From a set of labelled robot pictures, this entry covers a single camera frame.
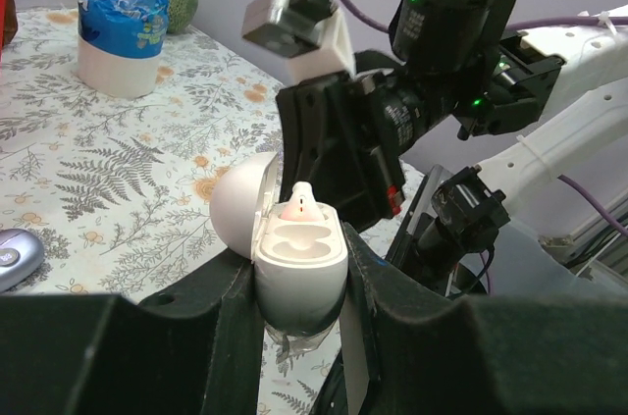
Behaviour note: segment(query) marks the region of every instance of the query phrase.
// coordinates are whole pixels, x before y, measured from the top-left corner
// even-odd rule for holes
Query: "floral tablecloth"
[[[218,179],[281,151],[281,85],[197,29],[169,36],[155,91],[128,101],[75,75],[76,11],[19,13],[2,54],[0,228],[25,228],[44,264],[9,292],[118,292],[138,301],[224,249],[208,202]],[[422,175],[404,165],[406,194]],[[364,237],[385,254],[398,221]],[[311,353],[276,364],[267,336],[260,415],[305,414],[339,348],[338,329]]]

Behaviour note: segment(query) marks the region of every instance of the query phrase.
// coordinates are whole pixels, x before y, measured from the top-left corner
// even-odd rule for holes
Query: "paper towel roll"
[[[116,98],[133,99],[155,89],[160,55],[129,59],[109,54],[78,37],[78,77],[87,86]]]
[[[78,0],[78,77],[118,98],[150,93],[168,27],[168,0]]]

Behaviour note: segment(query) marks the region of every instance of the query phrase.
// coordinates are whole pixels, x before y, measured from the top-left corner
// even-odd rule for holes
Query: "leaf pattern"
[[[281,84],[189,27],[166,39],[153,93],[111,98],[74,73],[76,26],[55,21],[76,12],[18,17],[2,53],[0,229],[32,231],[46,257],[10,292],[138,301],[222,251],[209,217],[213,187],[256,152],[283,162]],[[403,168],[411,197],[421,175]],[[398,219],[365,233],[379,254]],[[339,326],[308,352],[275,341],[265,335],[258,413],[308,413],[339,351]]]

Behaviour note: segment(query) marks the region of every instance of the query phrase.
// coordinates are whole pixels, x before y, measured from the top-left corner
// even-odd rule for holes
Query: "computer mouse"
[[[43,263],[43,243],[22,229],[0,231],[0,292],[25,280]]]

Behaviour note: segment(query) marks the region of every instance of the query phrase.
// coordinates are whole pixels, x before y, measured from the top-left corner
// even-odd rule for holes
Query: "blue plastic wrapper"
[[[168,0],[78,0],[78,35],[110,54],[155,57],[167,28]]]

